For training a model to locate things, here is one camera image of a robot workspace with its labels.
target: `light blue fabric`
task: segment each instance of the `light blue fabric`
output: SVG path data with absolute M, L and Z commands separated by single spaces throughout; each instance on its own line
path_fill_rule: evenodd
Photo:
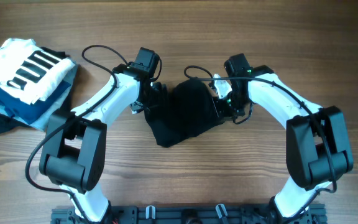
M 22 118 L 19 118 L 19 117 L 14 117 L 14 119 L 24 123 L 24 124 L 27 124 L 29 126 L 32 126 L 33 128 L 35 129 L 38 129 L 38 130 L 41 130 L 41 131 L 45 131 L 46 128 L 47 128 L 47 125 L 48 125 L 48 121 L 49 121 L 49 117 L 50 115 L 52 115 L 53 112 L 55 112 L 55 110 L 59 109 L 63 102 L 65 101 L 66 97 L 68 96 L 72 86 L 73 86 L 73 82 L 74 82 L 74 78 L 75 78 L 75 75 L 77 73 L 77 69 L 78 69 L 78 65 L 76 64 L 65 76 L 65 78 L 63 79 L 63 81 L 66 81 L 70 84 L 70 87 L 68 87 L 63 93 L 62 95 L 52 104 L 52 106 L 44 113 L 41 115 L 41 117 L 34 121 L 33 123 L 31 124 L 27 124 Z M 7 115 L 7 113 L 5 112 L 4 110 L 4 106 L 1 106 L 0 105 L 0 114 L 3 114 L 3 115 Z

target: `stack of folded clothes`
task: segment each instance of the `stack of folded clothes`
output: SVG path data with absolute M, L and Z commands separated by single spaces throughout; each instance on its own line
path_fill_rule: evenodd
M 45 131 L 56 109 L 69 111 L 77 68 L 65 52 L 7 39 L 0 47 L 0 134 L 17 126 Z

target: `black and white striped fabric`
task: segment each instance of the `black and white striped fabric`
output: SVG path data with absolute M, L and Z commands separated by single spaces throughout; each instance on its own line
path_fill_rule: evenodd
M 74 66 L 64 52 L 41 49 L 32 39 L 7 39 L 0 47 L 0 87 L 27 104 L 45 101 Z

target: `wooden table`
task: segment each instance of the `wooden table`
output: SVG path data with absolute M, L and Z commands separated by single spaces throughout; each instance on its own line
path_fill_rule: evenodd
M 152 49 L 163 59 L 160 81 L 170 86 L 186 80 L 187 65 L 225 75 L 224 61 L 244 52 L 310 101 L 342 109 L 354 169 L 336 194 L 316 202 L 326 204 L 330 223 L 358 223 L 358 1 L 0 4 L 0 45 L 9 37 L 64 50 L 81 64 L 73 106 L 108 80 L 81 58 L 88 45 L 114 47 L 128 60 L 140 47 Z M 89 57 L 109 68 L 121 63 L 107 50 Z M 0 135 L 0 223 L 48 223 L 52 208 L 70 205 L 66 195 L 25 180 L 25 162 L 44 136 L 22 128 Z M 267 203 L 288 178 L 285 131 L 259 106 L 247 123 L 227 122 L 168 149 L 156 145 L 143 114 L 126 109 L 107 139 L 101 183 L 113 205 Z M 32 176 L 53 186 L 38 161 Z

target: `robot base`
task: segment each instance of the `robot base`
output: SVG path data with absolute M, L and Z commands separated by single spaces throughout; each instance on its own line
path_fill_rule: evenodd
M 267 204 L 217 207 L 159 207 L 138 208 L 113 206 L 102 223 L 113 224 L 269 224 L 264 218 Z M 75 214 L 74 207 L 53 209 L 51 224 L 80 224 L 86 222 Z M 313 204 L 298 220 L 290 224 L 327 224 L 326 209 Z

